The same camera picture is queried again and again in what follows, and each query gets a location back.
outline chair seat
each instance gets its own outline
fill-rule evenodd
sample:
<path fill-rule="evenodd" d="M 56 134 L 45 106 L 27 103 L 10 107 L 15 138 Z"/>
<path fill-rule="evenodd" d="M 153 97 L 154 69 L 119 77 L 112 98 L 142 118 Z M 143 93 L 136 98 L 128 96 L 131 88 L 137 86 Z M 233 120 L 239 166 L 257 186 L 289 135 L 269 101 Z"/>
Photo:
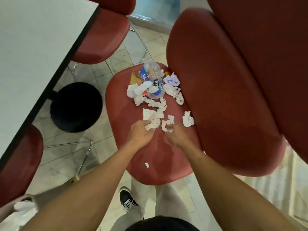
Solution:
<path fill-rule="evenodd" d="M 27 191 L 43 155 L 43 137 L 30 125 L 0 173 L 0 207 Z"/>
<path fill-rule="evenodd" d="M 127 35 L 130 23 L 125 15 L 100 10 L 72 61 L 89 65 L 103 62 L 120 47 Z"/>
<path fill-rule="evenodd" d="M 158 64 L 164 71 L 169 71 L 167 66 Z M 145 102 L 136 106 L 134 100 L 126 95 L 131 73 L 137 75 L 142 66 L 143 64 L 129 67 L 117 73 L 106 89 L 106 109 L 118 148 L 125 144 L 131 125 L 142 119 L 143 109 L 156 110 L 154 107 L 147 106 Z M 181 123 L 184 111 L 190 111 L 187 103 L 178 105 L 175 98 L 167 94 L 164 98 L 167 109 L 163 119 L 168 120 L 168 115 L 172 115 L 175 117 L 175 123 Z M 196 127 L 188 127 L 187 132 L 195 144 L 202 149 Z M 161 127 L 156 129 L 151 142 L 135 154 L 127 171 L 137 181 L 146 185 L 170 183 L 193 172 L 184 153 L 169 144 Z"/>

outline person's left arm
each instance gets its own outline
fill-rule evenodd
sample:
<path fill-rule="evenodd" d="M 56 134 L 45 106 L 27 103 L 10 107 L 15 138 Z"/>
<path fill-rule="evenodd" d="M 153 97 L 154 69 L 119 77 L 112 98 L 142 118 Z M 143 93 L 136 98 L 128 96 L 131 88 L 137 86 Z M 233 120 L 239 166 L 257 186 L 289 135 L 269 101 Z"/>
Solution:
<path fill-rule="evenodd" d="M 133 124 L 121 149 L 50 201 L 22 231 L 96 231 L 129 161 L 152 139 L 155 129 L 145 129 L 150 123 Z"/>

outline person's right arm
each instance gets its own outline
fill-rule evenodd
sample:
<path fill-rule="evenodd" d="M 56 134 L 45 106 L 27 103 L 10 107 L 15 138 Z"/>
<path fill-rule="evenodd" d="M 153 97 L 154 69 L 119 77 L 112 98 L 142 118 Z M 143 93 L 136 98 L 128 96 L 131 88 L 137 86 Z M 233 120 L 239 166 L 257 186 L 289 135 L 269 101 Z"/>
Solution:
<path fill-rule="evenodd" d="M 168 126 L 169 142 L 186 155 L 203 196 L 223 231 L 297 231 L 275 206 L 256 190 L 204 154 L 182 124 Z"/>

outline black table edge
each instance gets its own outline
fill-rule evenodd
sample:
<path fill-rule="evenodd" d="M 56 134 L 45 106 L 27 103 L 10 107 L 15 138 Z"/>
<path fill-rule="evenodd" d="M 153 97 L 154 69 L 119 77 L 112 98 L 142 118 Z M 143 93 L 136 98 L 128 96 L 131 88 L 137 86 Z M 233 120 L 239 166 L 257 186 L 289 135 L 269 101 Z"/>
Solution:
<path fill-rule="evenodd" d="M 18 132 L 14 136 L 13 140 L 11 141 L 9 146 L 7 147 L 6 151 L 3 153 L 2 157 L 0 158 L 0 173 L 3 170 L 4 166 L 6 165 L 6 163 L 8 162 L 8 160 L 10 159 L 14 150 L 16 149 L 18 144 L 20 143 L 20 141 L 23 137 L 24 130 L 29 125 L 31 125 L 32 122 L 34 121 L 36 115 L 38 114 L 41 107 L 45 103 L 49 93 L 53 90 L 56 83 L 58 82 L 58 80 L 62 76 L 64 70 L 66 69 L 67 65 L 70 63 L 71 59 L 73 58 L 75 52 L 78 50 L 82 41 L 86 37 L 88 31 L 90 30 L 92 24 L 95 22 L 99 13 L 100 13 L 100 7 L 98 5 L 97 8 L 95 9 L 94 13 L 90 17 L 89 21 L 87 22 L 86 26 L 83 28 L 82 32 L 80 33 L 79 37 L 76 39 L 75 43 L 72 45 L 70 51 L 68 51 L 66 57 L 63 59 L 59 68 L 57 69 L 56 73 L 53 75 L 52 79 L 50 80 L 50 82 L 48 83 L 46 88 L 44 89 L 44 91 L 41 94 L 41 96 L 39 97 L 38 101 L 35 103 L 32 110 L 30 111 L 29 115 L 27 116 L 27 118 L 25 119 L 25 121 L 21 125 L 20 129 L 18 130 Z"/>

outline hand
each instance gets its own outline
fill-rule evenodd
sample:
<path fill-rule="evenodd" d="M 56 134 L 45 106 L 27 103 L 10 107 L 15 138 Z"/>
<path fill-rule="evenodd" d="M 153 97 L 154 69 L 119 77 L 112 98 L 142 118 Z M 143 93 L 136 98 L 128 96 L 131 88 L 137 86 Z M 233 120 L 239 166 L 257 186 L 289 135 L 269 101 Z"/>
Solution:
<path fill-rule="evenodd" d="M 145 126 L 148 124 L 151 124 L 151 121 L 136 121 L 131 127 L 126 143 L 131 144 L 138 150 L 147 145 L 155 132 L 155 129 L 153 128 L 148 131 L 145 129 Z"/>
<path fill-rule="evenodd" d="M 186 127 L 181 124 L 171 124 L 166 126 L 167 129 L 173 129 L 172 133 L 169 131 L 165 132 L 169 143 L 174 145 L 175 147 L 181 148 L 181 146 L 192 142 L 186 133 Z"/>

